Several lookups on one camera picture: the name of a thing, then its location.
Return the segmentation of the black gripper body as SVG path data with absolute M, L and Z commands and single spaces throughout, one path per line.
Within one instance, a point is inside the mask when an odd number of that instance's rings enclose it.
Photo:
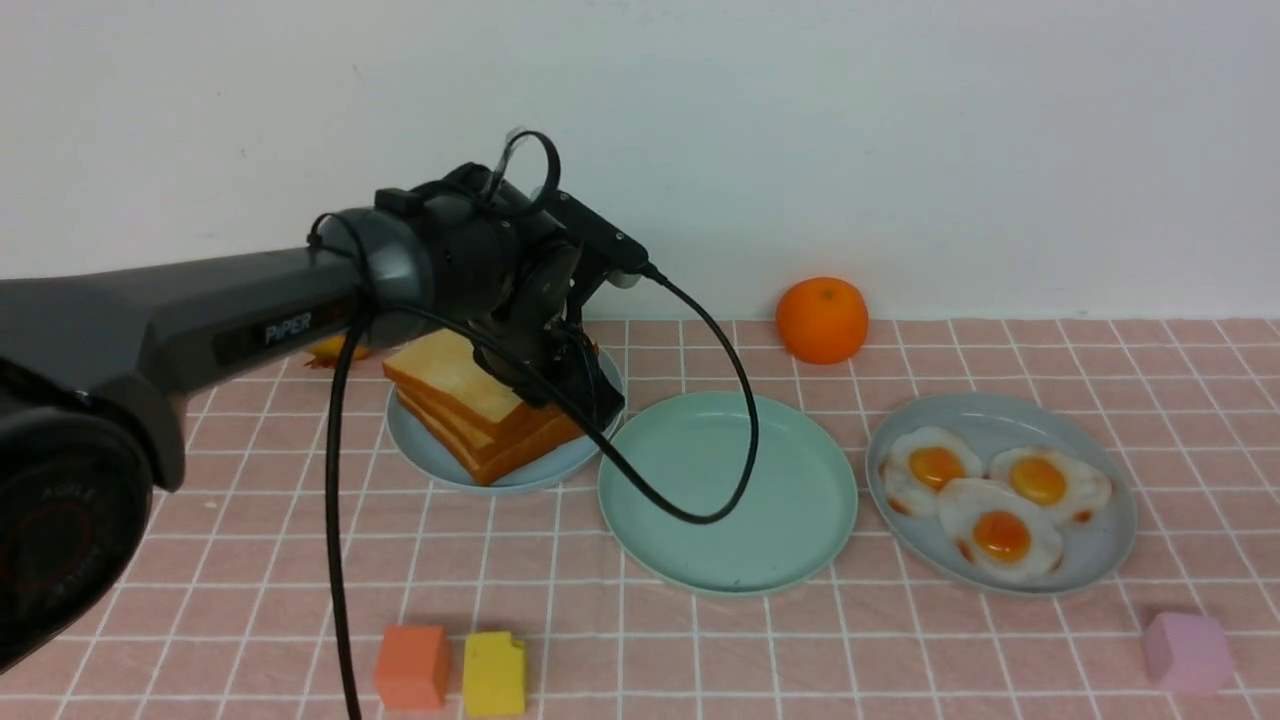
M 625 401 L 582 325 L 590 297 L 573 291 L 579 241 L 548 211 L 561 191 L 527 197 L 483 165 L 422 184 L 436 314 L 467 325 L 475 361 L 534 407 L 572 405 L 596 427 Z

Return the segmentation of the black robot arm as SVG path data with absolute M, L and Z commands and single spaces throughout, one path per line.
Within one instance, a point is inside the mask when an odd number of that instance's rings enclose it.
M 529 199 L 466 164 L 319 218 L 305 246 L 123 272 L 4 281 L 3 669 L 86 615 L 140 547 L 154 489 L 186 478 L 188 400 L 364 316 L 387 348 L 440 320 L 495 343 L 480 366 L 582 410 L 581 309 L 646 250 L 548 181 Z

